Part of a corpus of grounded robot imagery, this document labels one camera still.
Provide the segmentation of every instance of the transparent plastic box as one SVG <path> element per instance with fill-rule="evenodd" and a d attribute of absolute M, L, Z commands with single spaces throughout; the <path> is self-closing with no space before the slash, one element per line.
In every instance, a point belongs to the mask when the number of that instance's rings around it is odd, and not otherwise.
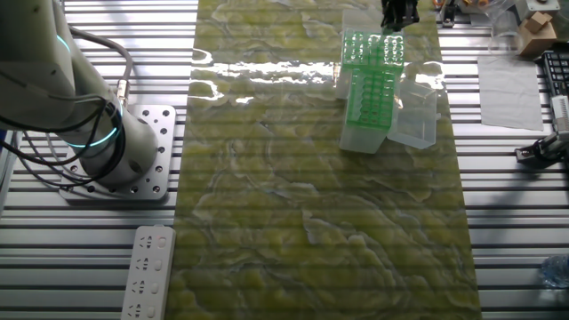
<path fill-rule="evenodd" d="M 353 71 L 340 138 L 341 149 L 368 154 L 377 152 L 393 123 L 397 79 L 391 70 Z"/>
<path fill-rule="evenodd" d="M 434 145 L 437 142 L 437 91 L 402 79 L 388 138 L 419 149 Z"/>

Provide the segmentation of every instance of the plastic bottle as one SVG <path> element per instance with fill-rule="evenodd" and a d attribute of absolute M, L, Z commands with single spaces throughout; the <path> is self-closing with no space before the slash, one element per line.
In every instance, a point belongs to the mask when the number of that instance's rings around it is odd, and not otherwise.
<path fill-rule="evenodd" d="M 569 255 L 558 255 L 545 259 L 541 264 L 541 276 L 546 285 L 555 288 L 569 288 Z"/>

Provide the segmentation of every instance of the black device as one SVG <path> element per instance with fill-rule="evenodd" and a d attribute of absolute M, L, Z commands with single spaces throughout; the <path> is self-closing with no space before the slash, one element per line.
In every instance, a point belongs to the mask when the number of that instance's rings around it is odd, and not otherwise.
<path fill-rule="evenodd" d="M 542 58 L 549 95 L 569 95 L 569 44 L 554 45 Z"/>
<path fill-rule="evenodd" d="M 381 26 L 401 31 L 402 28 L 419 22 L 418 2 L 419 0 L 381 0 L 383 6 Z"/>
<path fill-rule="evenodd" d="M 532 146 L 517 148 L 516 159 L 533 168 L 547 168 L 563 158 L 567 164 L 569 159 L 569 44 L 555 44 L 543 53 L 538 63 L 546 76 L 555 132 L 535 141 Z"/>

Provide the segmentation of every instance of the white paper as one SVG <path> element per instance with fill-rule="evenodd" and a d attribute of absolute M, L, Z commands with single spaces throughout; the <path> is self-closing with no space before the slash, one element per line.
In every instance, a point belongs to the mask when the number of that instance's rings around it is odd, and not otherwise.
<path fill-rule="evenodd" d="M 543 130 L 536 66 L 514 57 L 479 57 L 482 124 Z"/>

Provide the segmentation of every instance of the teal light ring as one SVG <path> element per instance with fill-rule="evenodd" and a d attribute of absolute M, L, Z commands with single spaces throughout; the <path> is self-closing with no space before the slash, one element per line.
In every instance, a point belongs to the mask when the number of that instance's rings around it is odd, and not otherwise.
<path fill-rule="evenodd" d="M 69 49 L 68 43 L 66 43 L 65 40 L 63 40 L 63 38 L 60 37 L 60 35 L 57 35 L 57 39 L 58 39 L 63 45 L 65 45 L 65 47 L 68 49 L 68 52 L 71 53 L 71 49 Z"/>
<path fill-rule="evenodd" d="M 122 104 L 120 101 L 119 101 L 118 103 L 119 103 L 120 106 L 121 106 L 121 121 L 123 121 L 123 104 Z M 93 142 L 89 148 L 98 146 L 98 145 L 100 145 L 101 143 L 103 143 L 103 142 L 105 142 L 105 141 L 111 139 L 111 138 L 113 137 L 113 135 L 114 135 L 116 132 L 117 132 L 117 128 L 113 128 L 113 130 L 111 130 L 111 131 L 107 134 L 107 136 L 106 136 L 105 138 L 103 138 L 103 139 L 101 139 L 101 140 L 99 140 L 99 141 L 97 141 L 97 142 Z M 69 143 L 69 142 L 68 142 L 68 145 L 69 145 L 70 147 L 73 147 L 73 148 L 85 148 L 85 147 L 86 147 L 86 145 L 76 145 L 76 144 Z"/>

